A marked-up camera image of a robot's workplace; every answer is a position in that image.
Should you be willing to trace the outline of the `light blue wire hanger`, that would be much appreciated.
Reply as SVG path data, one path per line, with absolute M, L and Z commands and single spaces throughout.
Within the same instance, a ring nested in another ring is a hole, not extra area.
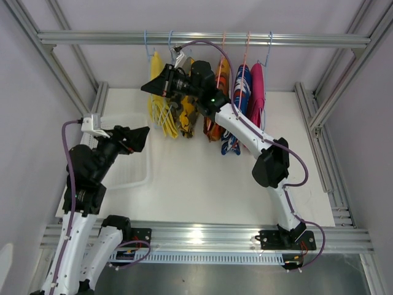
M 164 68 L 164 64 L 159 52 L 155 49 L 155 47 L 153 47 L 152 51 L 150 51 L 146 30 L 144 31 L 144 46 L 149 63 L 148 77 L 149 81 L 152 81 L 161 73 Z M 172 137 L 177 137 L 177 131 L 174 126 L 174 122 L 169 120 L 171 107 L 166 102 L 165 98 L 150 94 L 147 107 L 154 127 L 162 128 L 165 136 L 171 134 Z

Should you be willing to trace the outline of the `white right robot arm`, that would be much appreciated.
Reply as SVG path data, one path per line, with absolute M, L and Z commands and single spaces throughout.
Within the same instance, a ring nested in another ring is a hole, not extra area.
M 253 127 L 251 121 L 235 108 L 228 95 L 216 87 L 214 73 L 207 61 L 196 61 L 189 74 L 171 64 L 141 90 L 172 98 L 184 95 L 194 98 L 198 111 L 232 133 L 256 159 L 252 169 L 255 181 L 266 188 L 278 210 L 278 235 L 285 248 L 295 248 L 302 240 L 306 224 L 297 216 L 289 192 L 289 147 Z

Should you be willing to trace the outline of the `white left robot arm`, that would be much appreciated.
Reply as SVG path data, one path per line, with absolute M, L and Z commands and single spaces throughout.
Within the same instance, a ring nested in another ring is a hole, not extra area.
M 148 126 L 116 125 L 94 135 L 96 147 L 78 144 L 65 149 L 68 178 L 61 234 L 52 265 L 35 294 L 94 294 L 106 266 L 125 268 L 109 262 L 115 250 L 135 246 L 151 251 L 149 240 L 136 237 L 130 219 L 114 214 L 103 220 L 96 242 L 86 249 L 107 191 L 103 179 L 119 155 L 143 151 L 149 132 Z

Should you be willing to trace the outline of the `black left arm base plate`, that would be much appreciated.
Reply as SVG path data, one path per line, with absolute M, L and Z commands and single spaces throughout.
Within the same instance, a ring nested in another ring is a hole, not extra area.
M 130 232 L 123 238 L 126 247 L 148 248 L 152 240 L 151 228 L 131 228 Z

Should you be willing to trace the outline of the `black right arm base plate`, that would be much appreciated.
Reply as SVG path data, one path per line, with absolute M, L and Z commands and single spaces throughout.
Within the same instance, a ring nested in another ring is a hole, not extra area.
M 296 240 L 284 237 L 279 230 L 261 230 L 254 238 L 260 243 L 262 250 L 300 251 L 301 246 L 306 246 L 307 250 L 317 250 L 314 232 L 310 230 L 306 230 Z

